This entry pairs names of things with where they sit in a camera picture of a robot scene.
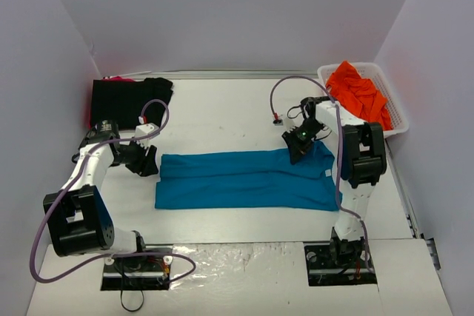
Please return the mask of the blue t shirt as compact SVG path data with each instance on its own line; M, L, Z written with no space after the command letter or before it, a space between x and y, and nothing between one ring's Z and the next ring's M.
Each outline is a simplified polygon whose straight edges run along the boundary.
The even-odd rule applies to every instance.
M321 142L295 165L287 149L163 155L155 208L336 211L333 163Z

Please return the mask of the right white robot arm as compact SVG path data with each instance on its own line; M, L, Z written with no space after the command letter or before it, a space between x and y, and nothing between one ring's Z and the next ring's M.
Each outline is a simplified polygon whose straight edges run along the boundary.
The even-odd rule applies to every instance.
M346 266L367 250L364 219L370 196L387 170L384 132L377 123L357 118L328 97L301 100L303 121L282 134L297 164L309 155L316 136L328 129L333 141L325 147L334 155L333 181L336 186L338 217L332 228L328 255L336 266Z

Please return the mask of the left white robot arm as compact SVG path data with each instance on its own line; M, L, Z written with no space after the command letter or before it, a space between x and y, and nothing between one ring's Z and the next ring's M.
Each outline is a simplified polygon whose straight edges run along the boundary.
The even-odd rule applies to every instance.
M144 136L157 129L154 124L138 125L135 135L139 139L128 144L117 141L119 128L113 120L103 120L87 132L69 178L74 184L61 188L64 197L47 222L58 256L103 252L123 254L122 261L132 270L148 264L149 252L140 233L114 226L101 196L101 185L107 170L119 165L141 177L156 175L157 148Z

